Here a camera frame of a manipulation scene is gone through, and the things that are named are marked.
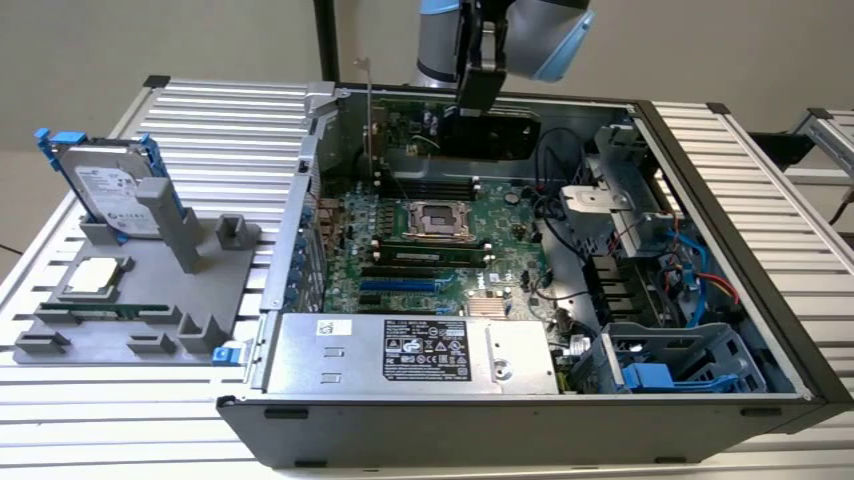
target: hard drive label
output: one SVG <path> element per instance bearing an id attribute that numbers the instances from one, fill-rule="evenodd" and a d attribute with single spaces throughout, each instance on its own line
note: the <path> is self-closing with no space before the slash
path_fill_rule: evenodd
<path id="1" fill-rule="evenodd" d="M 151 211 L 136 201 L 136 179 L 131 174 L 117 168 L 85 166 L 77 166 L 74 173 L 112 228 L 128 235 L 159 235 Z"/>
<path id="2" fill-rule="evenodd" d="M 385 320 L 383 376 L 392 382 L 469 382 L 465 322 Z"/>

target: green circuit board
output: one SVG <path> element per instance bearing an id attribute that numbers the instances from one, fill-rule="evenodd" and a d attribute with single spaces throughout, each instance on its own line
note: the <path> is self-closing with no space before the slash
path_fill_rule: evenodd
<path id="1" fill-rule="evenodd" d="M 522 196 L 522 187 L 507 182 L 481 183 L 477 198 L 463 203 L 468 207 L 468 225 L 472 243 L 488 239 L 495 259 L 485 268 L 436 268 L 433 292 L 364 292 L 361 269 L 373 265 L 371 240 L 379 236 L 388 241 L 408 241 L 409 202 L 404 199 L 380 199 L 356 185 L 337 196 L 344 209 L 341 231 L 352 228 L 333 251 L 327 252 L 327 289 L 324 311 L 356 313 L 360 311 L 400 311 L 437 315 L 468 314 L 472 299 L 503 298 L 505 316 L 513 320 L 551 317 L 550 302 L 530 302 L 531 292 L 520 286 L 520 276 L 528 272 L 531 283 L 546 271 L 542 245 L 531 241 L 534 214 L 530 203 L 520 199 L 509 205 L 504 196 Z M 359 304 L 368 293 L 379 297 L 379 304 Z"/>

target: blue pcie slot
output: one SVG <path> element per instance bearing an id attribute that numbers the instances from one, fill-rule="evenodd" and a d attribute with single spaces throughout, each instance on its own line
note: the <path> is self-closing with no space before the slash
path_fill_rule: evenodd
<path id="1" fill-rule="evenodd" d="M 425 292 L 433 293 L 436 285 L 432 280 L 425 281 L 367 281 L 359 285 L 359 290 L 372 292 Z"/>

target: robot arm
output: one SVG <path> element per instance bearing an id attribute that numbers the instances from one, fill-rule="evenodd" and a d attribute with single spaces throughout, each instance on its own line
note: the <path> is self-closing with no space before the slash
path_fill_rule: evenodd
<path id="1" fill-rule="evenodd" d="M 421 0 L 415 84 L 455 87 L 463 115 L 492 106 L 507 73 L 556 82 L 592 23 L 590 0 Z"/>

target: red cable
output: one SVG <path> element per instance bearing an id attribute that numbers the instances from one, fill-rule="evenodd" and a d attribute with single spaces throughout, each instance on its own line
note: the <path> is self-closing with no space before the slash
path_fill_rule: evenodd
<path id="1" fill-rule="evenodd" d="M 712 273 L 696 273 L 696 276 L 700 278 L 707 278 L 708 280 L 712 280 L 714 282 L 723 285 L 723 287 L 732 293 L 732 302 L 738 305 L 738 292 L 735 291 L 735 287 L 732 287 L 732 284 L 727 282 L 724 278 Z"/>

